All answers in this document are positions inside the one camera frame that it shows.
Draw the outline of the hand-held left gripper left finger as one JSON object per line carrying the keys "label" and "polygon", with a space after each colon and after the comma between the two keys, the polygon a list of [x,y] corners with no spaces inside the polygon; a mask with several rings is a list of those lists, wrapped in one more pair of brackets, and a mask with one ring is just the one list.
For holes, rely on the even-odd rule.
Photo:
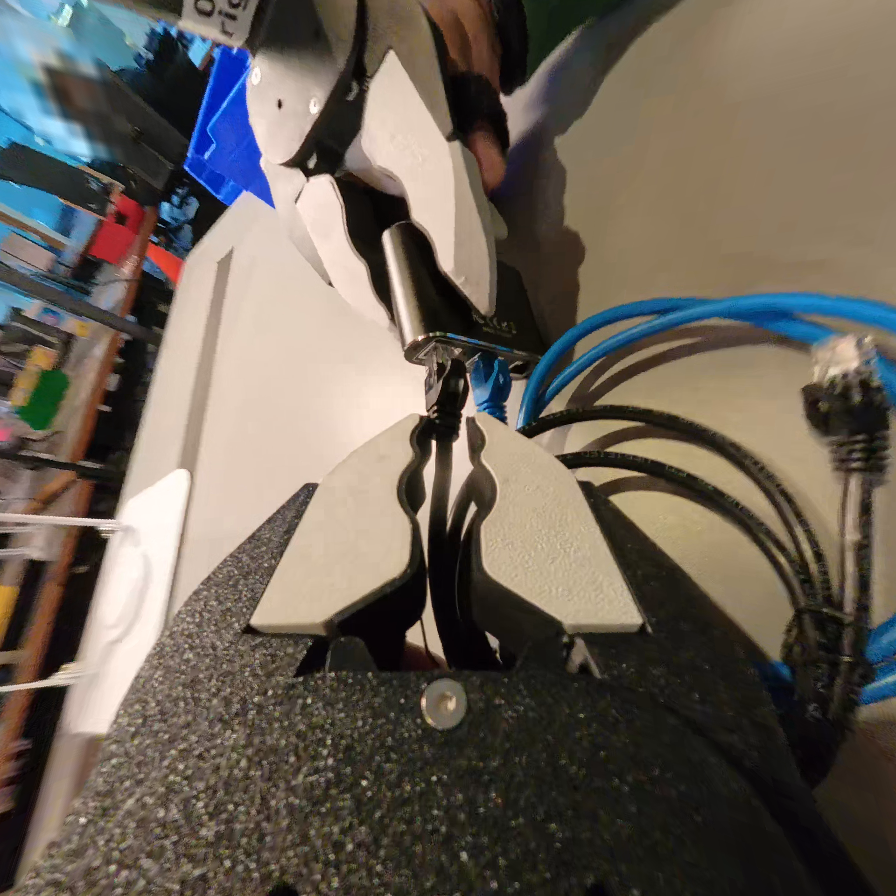
{"label": "hand-held left gripper left finger", "polygon": [[403,663],[427,602],[418,514],[427,421],[412,413],[358,447],[317,486],[250,619],[253,630],[356,637],[377,666]]}

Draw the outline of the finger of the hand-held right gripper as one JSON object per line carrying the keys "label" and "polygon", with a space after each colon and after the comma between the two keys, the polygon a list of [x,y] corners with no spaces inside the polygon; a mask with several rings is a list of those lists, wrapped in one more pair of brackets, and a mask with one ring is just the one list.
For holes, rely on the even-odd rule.
{"label": "finger of the hand-held right gripper", "polygon": [[265,160],[264,174],[287,235],[321,278],[364,319],[397,327],[370,192],[349,179]]}
{"label": "finger of the hand-held right gripper", "polygon": [[[365,2],[361,160],[350,170],[405,200],[440,271],[475,310],[490,315],[497,304],[497,226],[464,140],[476,93],[450,73],[442,33],[422,3]],[[502,104],[494,113],[507,150]]]}

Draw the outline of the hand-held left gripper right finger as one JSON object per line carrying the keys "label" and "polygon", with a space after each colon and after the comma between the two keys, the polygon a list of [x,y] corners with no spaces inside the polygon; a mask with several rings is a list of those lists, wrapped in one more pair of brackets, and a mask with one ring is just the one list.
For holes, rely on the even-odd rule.
{"label": "hand-held left gripper right finger", "polygon": [[476,624],[517,658],[551,639],[641,630],[641,608],[576,476],[487,414],[467,418],[466,432]]}

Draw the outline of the blue plastic bin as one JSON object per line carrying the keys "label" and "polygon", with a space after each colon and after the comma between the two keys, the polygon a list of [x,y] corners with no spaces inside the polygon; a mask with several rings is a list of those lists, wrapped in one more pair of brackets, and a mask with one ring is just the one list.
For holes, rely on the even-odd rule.
{"label": "blue plastic bin", "polygon": [[185,159],[185,171],[226,205],[249,193],[270,207],[273,196],[249,123],[247,51],[217,47]]}

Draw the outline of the black ethernet switch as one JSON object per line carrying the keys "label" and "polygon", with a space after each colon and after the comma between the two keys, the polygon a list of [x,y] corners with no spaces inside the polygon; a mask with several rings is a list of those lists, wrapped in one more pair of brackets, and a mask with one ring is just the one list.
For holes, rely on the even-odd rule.
{"label": "black ethernet switch", "polygon": [[546,351],[521,274],[497,262],[497,307],[475,310],[438,268],[429,240],[410,221],[383,233],[392,308],[405,359],[428,366],[458,357],[471,365],[486,354],[528,376]]}

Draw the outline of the red plastic bin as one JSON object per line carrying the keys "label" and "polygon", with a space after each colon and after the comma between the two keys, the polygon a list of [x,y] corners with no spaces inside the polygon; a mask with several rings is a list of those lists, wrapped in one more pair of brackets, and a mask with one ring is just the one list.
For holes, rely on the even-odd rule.
{"label": "red plastic bin", "polygon": [[118,265],[131,252],[147,209],[125,194],[117,195],[84,250],[88,258]]}

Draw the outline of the green bin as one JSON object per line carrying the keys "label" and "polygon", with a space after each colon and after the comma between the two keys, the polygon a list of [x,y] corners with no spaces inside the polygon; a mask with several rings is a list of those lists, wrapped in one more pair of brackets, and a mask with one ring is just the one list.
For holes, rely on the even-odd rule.
{"label": "green bin", "polygon": [[17,406],[17,415],[36,432],[50,428],[70,385],[70,378],[60,369],[40,371],[27,400]]}

